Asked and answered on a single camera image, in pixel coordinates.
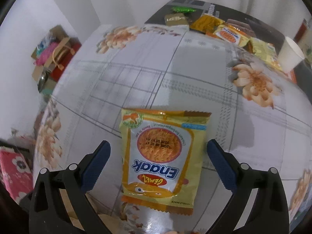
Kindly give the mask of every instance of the blue gripper pad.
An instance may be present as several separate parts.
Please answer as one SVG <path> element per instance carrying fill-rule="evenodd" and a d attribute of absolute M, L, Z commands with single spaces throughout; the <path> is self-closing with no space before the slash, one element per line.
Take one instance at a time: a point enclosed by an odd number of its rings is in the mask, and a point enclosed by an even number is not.
<path fill-rule="evenodd" d="M 101 148 L 97 149 L 92 156 L 89 165 L 81 175 L 81 190 L 86 193 L 93 189 L 100 176 L 107 160 L 110 157 L 110 144 L 105 142 Z"/>
<path fill-rule="evenodd" d="M 207 154 L 215 167 L 224 187 L 235 193 L 237 190 L 236 173 L 231 168 L 230 164 L 224 158 L 221 149 L 215 144 L 215 140 L 210 140 L 207 143 Z"/>

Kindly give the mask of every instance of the cartoon eye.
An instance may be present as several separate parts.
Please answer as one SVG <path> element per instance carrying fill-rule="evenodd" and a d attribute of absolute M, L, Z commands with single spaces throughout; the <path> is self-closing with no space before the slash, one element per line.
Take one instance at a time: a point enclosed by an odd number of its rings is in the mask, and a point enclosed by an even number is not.
<path fill-rule="evenodd" d="M 135 191 L 138 193 L 144 193 L 144 190 L 141 187 L 136 187 Z"/>

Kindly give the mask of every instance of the round noodle picture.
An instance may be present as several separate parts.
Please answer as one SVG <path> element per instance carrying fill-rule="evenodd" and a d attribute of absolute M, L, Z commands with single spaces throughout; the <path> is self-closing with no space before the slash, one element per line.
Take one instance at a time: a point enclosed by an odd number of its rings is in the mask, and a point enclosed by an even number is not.
<path fill-rule="evenodd" d="M 167 129 L 148 129 L 138 138 L 138 150 L 141 155 L 155 163 L 173 161 L 180 155 L 181 148 L 178 136 Z"/>

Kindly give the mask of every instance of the pink fabric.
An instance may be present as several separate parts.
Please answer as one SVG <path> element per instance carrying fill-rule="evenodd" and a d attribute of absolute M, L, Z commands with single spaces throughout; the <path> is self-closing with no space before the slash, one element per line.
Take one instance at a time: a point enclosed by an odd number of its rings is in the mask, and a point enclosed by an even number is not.
<path fill-rule="evenodd" d="M 32 173 L 26 164 L 24 156 L 20 153 L 0 150 L 0 166 L 3 183 L 12 199 L 17 203 L 32 188 Z"/>
<path fill-rule="evenodd" d="M 40 57 L 35 61 L 35 65 L 41 66 L 46 63 L 46 60 L 53 53 L 54 49 L 58 46 L 57 42 L 52 42 L 43 52 L 40 54 Z"/>

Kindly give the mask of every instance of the white round joint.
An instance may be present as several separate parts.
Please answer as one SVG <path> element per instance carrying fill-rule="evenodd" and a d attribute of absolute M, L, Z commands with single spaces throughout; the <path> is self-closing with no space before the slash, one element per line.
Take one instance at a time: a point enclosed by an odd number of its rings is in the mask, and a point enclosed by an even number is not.
<path fill-rule="evenodd" d="M 46 168 L 42 168 L 42 169 L 40 170 L 40 173 L 41 173 L 41 174 L 45 174 L 45 173 L 46 173 L 46 171 L 47 171 L 47 169 L 46 169 Z"/>
<path fill-rule="evenodd" d="M 246 164 L 246 163 L 242 163 L 242 164 L 241 164 L 241 168 L 242 168 L 243 170 L 248 170 L 248 169 L 249 169 L 249 165 Z"/>
<path fill-rule="evenodd" d="M 71 171 L 73 171 L 73 170 L 77 169 L 77 165 L 76 165 L 75 163 L 72 163 L 72 164 L 69 166 L 69 169 L 70 169 Z"/>
<path fill-rule="evenodd" d="M 272 173 L 277 174 L 277 169 L 276 168 L 272 167 L 270 170 L 271 170 Z"/>

